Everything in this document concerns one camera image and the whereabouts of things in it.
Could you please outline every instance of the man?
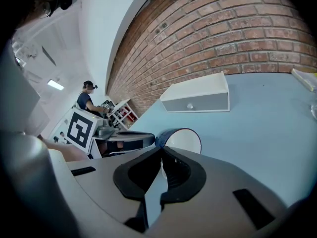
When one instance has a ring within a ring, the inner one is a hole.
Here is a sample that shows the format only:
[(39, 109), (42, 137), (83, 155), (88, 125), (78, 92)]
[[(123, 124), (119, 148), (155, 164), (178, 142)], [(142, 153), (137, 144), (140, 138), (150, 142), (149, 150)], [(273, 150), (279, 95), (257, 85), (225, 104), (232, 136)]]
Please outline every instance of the man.
[(94, 106), (89, 94), (92, 94), (95, 88), (97, 86), (94, 87), (91, 81), (84, 82), (83, 91), (78, 96), (77, 103), (81, 109), (101, 117), (100, 113), (108, 113), (109, 109)]
[(62, 140), (62, 142), (63, 142), (64, 144), (67, 144), (67, 145), (70, 144), (70, 143), (68, 142), (68, 140), (65, 138), (64, 132), (61, 131), (59, 135), (61, 136), (61, 140)]

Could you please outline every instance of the white box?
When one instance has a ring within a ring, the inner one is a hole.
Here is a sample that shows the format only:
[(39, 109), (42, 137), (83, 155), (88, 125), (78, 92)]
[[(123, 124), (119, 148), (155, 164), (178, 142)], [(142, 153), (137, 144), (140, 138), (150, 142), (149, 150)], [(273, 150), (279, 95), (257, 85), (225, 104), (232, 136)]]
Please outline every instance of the white box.
[(169, 113), (230, 111), (223, 72), (172, 84), (160, 97)]

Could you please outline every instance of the light blue table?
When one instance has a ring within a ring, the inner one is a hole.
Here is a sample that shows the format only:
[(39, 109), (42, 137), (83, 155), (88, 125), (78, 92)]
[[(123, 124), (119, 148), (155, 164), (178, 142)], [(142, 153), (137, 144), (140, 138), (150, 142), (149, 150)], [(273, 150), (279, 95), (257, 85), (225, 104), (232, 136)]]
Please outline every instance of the light blue table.
[[(314, 94), (291, 74), (253, 73), (226, 76), (230, 112), (167, 113), (156, 101), (131, 130), (159, 134), (187, 127), (198, 133), (202, 154), (240, 167), (272, 189), (286, 205), (308, 195), (317, 173), (317, 121), (310, 111)], [(155, 203), (166, 180), (157, 177), (147, 193)], [(149, 224), (156, 214), (149, 215)]]

